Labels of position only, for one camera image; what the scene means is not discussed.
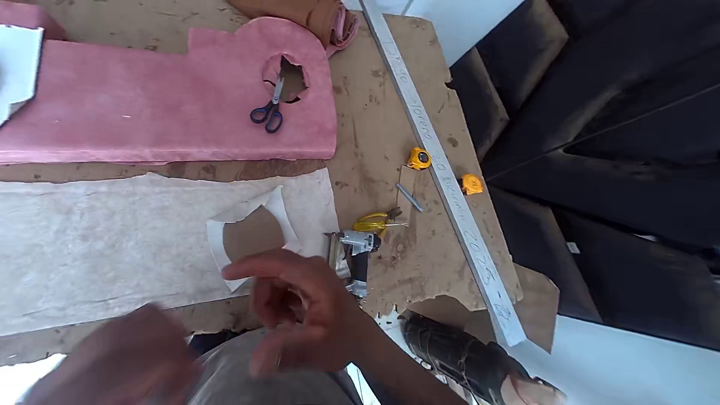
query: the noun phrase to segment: pink upholstery foam piece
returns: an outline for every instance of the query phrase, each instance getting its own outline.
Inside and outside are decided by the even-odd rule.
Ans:
[[[268,134],[249,114],[272,97],[263,74],[278,55],[308,88]],[[336,138],[325,49],[263,17],[235,33],[193,28],[186,55],[45,41],[35,98],[0,128],[0,163],[329,159]]]
[[[32,4],[0,1],[0,24],[16,25],[25,28],[45,29],[46,40],[64,40],[65,30],[48,14],[45,9]]]

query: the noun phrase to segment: small metal tube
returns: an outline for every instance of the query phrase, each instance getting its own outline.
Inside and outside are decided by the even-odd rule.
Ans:
[[[420,211],[420,212],[423,212],[423,211],[424,211],[422,205],[420,205],[420,203],[413,197],[413,195],[410,194],[410,192],[408,191],[408,189],[404,188],[404,187],[402,186],[402,184],[400,184],[400,183],[397,183],[395,186],[397,187],[398,190],[400,190],[400,192],[402,193],[402,195],[404,195],[405,198],[407,198],[408,201],[410,201],[410,204],[412,204],[413,207],[417,208],[418,211]]]

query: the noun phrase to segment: yellow tape measure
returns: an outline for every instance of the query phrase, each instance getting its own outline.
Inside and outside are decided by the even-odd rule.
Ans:
[[[458,179],[460,189],[465,195],[480,194],[482,192],[482,182],[474,174],[465,174]]]
[[[408,160],[408,167],[415,170],[424,170],[430,167],[433,163],[433,159],[430,154],[422,148],[414,148],[410,152],[410,160]]]

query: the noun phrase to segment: scissor blade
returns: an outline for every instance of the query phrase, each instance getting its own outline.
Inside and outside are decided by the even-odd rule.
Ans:
[[[285,78],[281,77],[280,80],[277,81],[277,84],[275,85],[275,92],[272,96],[272,102],[273,104],[280,103],[280,94],[282,94],[282,86],[285,84]]]

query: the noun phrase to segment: hand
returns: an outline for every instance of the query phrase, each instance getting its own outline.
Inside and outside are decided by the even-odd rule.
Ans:
[[[295,368],[340,370],[359,351],[363,331],[370,325],[378,329],[321,257],[275,249],[230,264],[222,276],[256,277],[251,305],[273,329],[255,348],[254,376]]]
[[[90,334],[30,391],[26,404],[185,404],[196,375],[183,328],[157,306]]]

